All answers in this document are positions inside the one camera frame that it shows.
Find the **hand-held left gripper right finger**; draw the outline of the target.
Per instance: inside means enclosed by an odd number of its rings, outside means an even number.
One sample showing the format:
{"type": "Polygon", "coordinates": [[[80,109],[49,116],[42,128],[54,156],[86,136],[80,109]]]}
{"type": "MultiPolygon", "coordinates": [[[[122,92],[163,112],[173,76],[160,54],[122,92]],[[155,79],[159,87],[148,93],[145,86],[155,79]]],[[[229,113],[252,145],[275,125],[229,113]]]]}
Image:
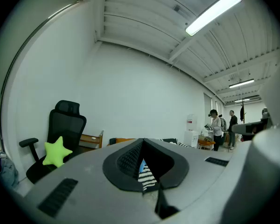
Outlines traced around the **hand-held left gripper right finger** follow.
{"type": "Polygon", "coordinates": [[[189,171],[188,161],[155,141],[143,140],[143,159],[162,190],[178,187],[189,171]]]}

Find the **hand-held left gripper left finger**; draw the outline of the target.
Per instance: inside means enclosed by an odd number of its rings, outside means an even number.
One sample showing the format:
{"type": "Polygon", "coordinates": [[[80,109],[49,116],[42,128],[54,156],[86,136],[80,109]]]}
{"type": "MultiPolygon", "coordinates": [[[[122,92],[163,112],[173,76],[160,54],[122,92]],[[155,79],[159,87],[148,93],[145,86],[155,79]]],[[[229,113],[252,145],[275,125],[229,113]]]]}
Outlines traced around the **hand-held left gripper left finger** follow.
{"type": "Polygon", "coordinates": [[[131,192],[143,192],[138,181],[143,161],[143,139],[133,140],[131,144],[107,156],[103,162],[103,173],[118,189],[131,192]]]}

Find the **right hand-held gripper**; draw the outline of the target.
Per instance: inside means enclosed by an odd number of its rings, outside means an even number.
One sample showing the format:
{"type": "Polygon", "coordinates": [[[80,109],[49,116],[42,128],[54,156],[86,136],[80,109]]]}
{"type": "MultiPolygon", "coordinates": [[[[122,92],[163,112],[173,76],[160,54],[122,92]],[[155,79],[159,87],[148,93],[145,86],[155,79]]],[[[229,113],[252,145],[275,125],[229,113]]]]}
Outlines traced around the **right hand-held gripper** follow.
{"type": "Polygon", "coordinates": [[[238,133],[238,134],[257,134],[265,129],[267,127],[272,126],[272,120],[270,113],[268,112],[267,108],[263,108],[262,110],[262,118],[258,122],[249,123],[248,126],[246,124],[237,124],[232,126],[232,132],[238,133]]]}

